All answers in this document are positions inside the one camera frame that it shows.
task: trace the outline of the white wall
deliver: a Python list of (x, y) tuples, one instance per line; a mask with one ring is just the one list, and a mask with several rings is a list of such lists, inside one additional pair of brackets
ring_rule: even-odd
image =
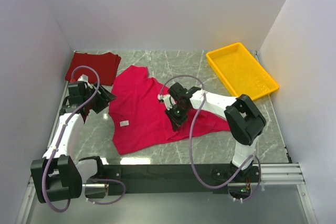
[(71, 47), (259, 49), (285, 0), (46, 0)]
[(279, 82), (272, 99), (320, 223), (336, 204), (336, 0), (286, 0), (261, 47)]
[(65, 85), (71, 50), (44, 0), (0, 0), (0, 222), (14, 223)]

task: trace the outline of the red shirt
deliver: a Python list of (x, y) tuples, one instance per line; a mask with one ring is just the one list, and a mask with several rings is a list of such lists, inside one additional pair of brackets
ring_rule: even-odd
[[(174, 132), (165, 106), (159, 103), (162, 87), (155, 78), (148, 78), (147, 67), (130, 66), (114, 81), (112, 93), (117, 98), (110, 102), (109, 114), (114, 121), (113, 143), (119, 154), (136, 152), (143, 148), (188, 138), (196, 110), (188, 112), (188, 120)], [(193, 136), (210, 132), (229, 131), (228, 123), (207, 111), (197, 117)]]

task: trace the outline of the yellow tray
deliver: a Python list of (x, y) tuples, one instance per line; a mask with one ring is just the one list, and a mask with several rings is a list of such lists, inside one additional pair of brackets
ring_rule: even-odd
[(279, 89), (279, 85), (242, 43), (208, 52), (207, 61), (233, 96), (247, 94), (252, 100)]

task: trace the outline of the clothing label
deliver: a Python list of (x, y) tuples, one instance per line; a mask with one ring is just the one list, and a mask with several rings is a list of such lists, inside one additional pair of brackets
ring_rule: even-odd
[(128, 120), (120, 122), (120, 127), (127, 126), (127, 125), (129, 125)]

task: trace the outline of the dark red towel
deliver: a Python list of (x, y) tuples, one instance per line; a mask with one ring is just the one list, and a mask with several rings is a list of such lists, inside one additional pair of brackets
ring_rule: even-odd
[[(100, 84), (111, 86), (117, 76), (118, 66), (120, 63), (120, 56), (108, 52), (103, 55), (80, 54), (75, 52), (73, 55), (69, 70), (65, 75), (67, 81), (71, 80), (72, 71), (78, 66), (92, 67), (99, 75)], [(74, 79), (77, 80), (82, 74), (89, 77), (90, 83), (97, 82), (96, 75), (89, 69), (78, 69), (75, 73)]]
[[(188, 138), (196, 110), (190, 110), (187, 122), (179, 131), (174, 132), (164, 113), (164, 104), (158, 101), (161, 87), (162, 84), (155, 78), (148, 78), (146, 67), (130, 66), (116, 78), (112, 93), (117, 98), (110, 102), (109, 114), (114, 121), (112, 140), (119, 154)], [(165, 88), (164, 94), (167, 94), (167, 91), (168, 88)], [(193, 136), (229, 130), (224, 119), (201, 111)]]

